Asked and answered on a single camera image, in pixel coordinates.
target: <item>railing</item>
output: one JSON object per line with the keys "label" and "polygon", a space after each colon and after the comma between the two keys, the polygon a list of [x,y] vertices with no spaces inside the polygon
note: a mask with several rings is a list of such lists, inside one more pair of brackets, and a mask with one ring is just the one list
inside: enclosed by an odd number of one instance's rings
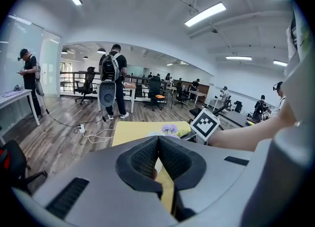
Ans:
{"label": "railing", "polygon": [[[84,85],[85,74],[87,71],[78,71],[78,72],[60,72],[60,91],[62,95],[78,95],[80,94],[75,91],[77,88],[76,81],[78,82],[79,87]],[[135,91],[135,100],[136,101],[148,101],[149,93],[149,79],[142,78],[137,76],[126,75],[125,82],[132,82],[136,84]],[[95,72],[95,77],[92,82],[93,93],[97,93],[97,84],[100,84],[100,73]],[[131,96],[131,90],[124,91],[126,96]]]}

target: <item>white sneaker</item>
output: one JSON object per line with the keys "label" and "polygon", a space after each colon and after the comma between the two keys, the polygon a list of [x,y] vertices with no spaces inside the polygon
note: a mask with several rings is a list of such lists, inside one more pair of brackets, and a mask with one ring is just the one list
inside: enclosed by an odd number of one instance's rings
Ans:
{"label": "white sneaker", "polygon": [[125,118],[128,117],[128,116],[129,116],[129,112],[126,112],[126,114],[121,115],[120,118],[121,118],[121,119],[125,119]]}

